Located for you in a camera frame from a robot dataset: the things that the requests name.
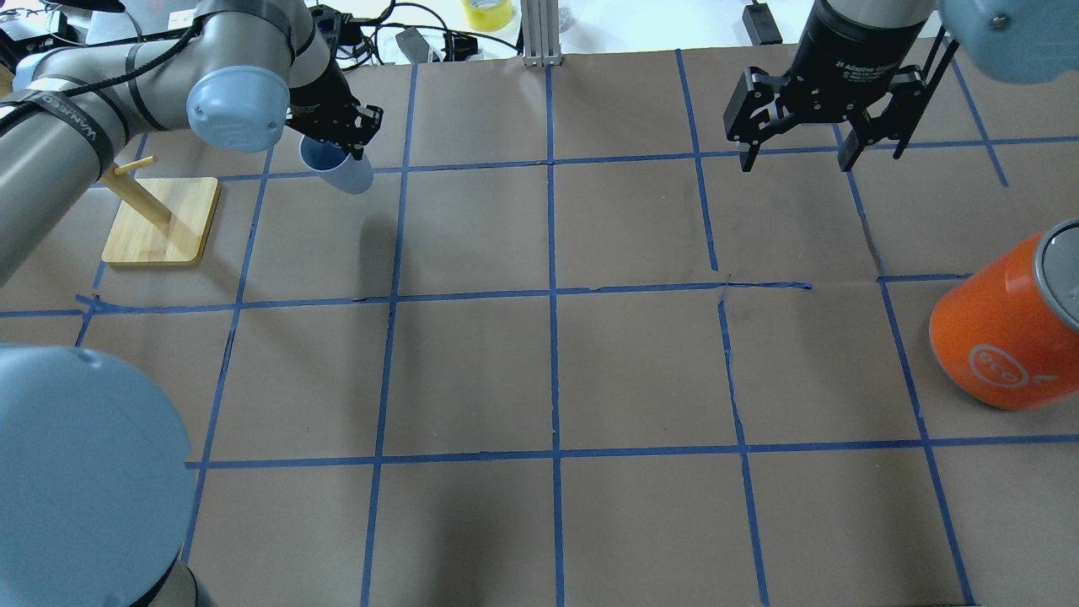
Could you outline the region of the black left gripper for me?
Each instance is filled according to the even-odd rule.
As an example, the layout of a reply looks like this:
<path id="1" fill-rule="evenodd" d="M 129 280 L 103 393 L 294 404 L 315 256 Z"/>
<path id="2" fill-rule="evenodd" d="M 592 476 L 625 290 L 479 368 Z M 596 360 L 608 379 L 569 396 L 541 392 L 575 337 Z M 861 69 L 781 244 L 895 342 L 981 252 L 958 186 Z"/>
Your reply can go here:
<path id="1" fill-rule="evenodd" d="M 356 99 L 338 64 L 327 64 L 320 75 L 289 94 L 288 127 L 317 142 L 334 144 L 352 158 L 365 158 L 366 146 L 381 130 L 384 111 Z"/>

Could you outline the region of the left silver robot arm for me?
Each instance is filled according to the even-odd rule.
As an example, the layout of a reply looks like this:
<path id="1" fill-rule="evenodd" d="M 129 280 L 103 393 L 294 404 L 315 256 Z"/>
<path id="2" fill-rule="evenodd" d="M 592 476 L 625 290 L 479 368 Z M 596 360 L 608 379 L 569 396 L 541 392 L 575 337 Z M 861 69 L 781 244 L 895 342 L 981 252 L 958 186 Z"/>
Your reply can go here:
<path id="1" fill-rule="evenodd" d="M 301 1 L 201 1 L 174 43 L 24 58 L 3 99 L 3 280 L 138 134 L 189 128 L 361 195 L 383 111 L 353 96 Z M 76 346 L 3 345 L 4 606 L 211 606 L 181 555 L 191 444 L 142 370 Z"/>

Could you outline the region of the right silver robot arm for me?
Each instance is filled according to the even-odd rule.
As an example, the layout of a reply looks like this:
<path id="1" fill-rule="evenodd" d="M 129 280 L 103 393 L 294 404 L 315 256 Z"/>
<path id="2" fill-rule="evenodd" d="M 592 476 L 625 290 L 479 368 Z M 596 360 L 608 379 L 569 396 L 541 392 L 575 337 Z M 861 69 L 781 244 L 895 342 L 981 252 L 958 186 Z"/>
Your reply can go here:
<path id="1" fill-rule="evenodd" d="M 1075 1 L 816 1 L 783 74 L 748 67 L 724 115 L 745 173 L 760 146 L 804 124 L 851 130 L 839 169 L 868 147 L 905 153 L 957 51 L 999 82 L 1036 84 L 1076 70 Z"/>

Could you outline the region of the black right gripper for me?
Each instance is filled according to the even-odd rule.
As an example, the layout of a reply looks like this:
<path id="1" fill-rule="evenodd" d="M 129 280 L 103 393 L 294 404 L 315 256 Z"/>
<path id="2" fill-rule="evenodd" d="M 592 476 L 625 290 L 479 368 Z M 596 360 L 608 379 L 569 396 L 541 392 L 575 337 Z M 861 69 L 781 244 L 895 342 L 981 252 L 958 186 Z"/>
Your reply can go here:
<path id="1" fill-rule="evenodd" d="M 894 141 L 900 158 L 960 44 L 937 38 L 924 66 L 905 66 L 911 46 L 910 40 L 868 45 L 805 38 L 782 75 L 745 69 L 723 114 L 741 170 L 751 173 L 760 146 L 802 124 L 849 123 L 841 173 L 851 173 L 861 153 L 880 141 Z"/>

